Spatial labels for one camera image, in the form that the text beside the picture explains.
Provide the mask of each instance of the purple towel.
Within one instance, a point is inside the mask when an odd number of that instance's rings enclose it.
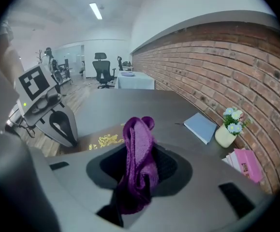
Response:
[[[117,187],[119,210],[122,214],[141,211],[151,201],[151,192],[158,184],[156,163],[151,154],[154,138],[151,117],[132,117],[123,128],[127,147],[126,173]]]

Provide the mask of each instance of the gray table surface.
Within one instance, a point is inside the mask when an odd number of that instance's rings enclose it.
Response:
[[[125,123],[133,116],[150,116],[155,121],[152,133],[157,142],[224,158],[233,151],[234,144],[222,148],[213,136],[205,145],[183,125],[186,119],[198,112],[201,113],[198,108],[173,91],[97,89],[84,101],[75,119],[78,137],[81,137]]]

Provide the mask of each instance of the office chair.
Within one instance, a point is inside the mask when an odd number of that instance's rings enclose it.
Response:
[[[96,79],[101,84],[100,86],[98,86],[98,88],[114,87],[112,85],[108,85],[107,83],[114,80],[116,68],[112,69],[114,72],[113,75],[111,76],[110,61],[107,60],[101,61],[101,59],[106,59],[106,54],[104,52],[95,53],[95,59],[97,59],[98,61],[93,61],[92,65],[97,72]]]
[[[121,60],[122,60],[122,58],[121,58],[120,56],[118,56],[118,57],[117,57],[117,61],[118,61],[119,70],[120,70],[120,71],[123,71],[122,64],[121,64]]]

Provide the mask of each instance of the pink booklet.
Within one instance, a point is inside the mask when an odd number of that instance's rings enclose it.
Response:
[[[249,179],[258,183],[262,179],[262,173],[258,159],[252,150],[245,149],[235,149],[233,153],[230,154],[232,163],[238,163],[238,166],[234,166],[238,170],[238,167],[242,174],[244,174]]]

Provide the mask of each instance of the white ceiling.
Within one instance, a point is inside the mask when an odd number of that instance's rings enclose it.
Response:
[[[130,27],[143,0],[16,0],[8,20],[14,33],[12,44],[21,54],[31,45],[53,48],[86,40],[90,30],[100,27]],[[95,2],[103,20],[98,20],[89,4]]]

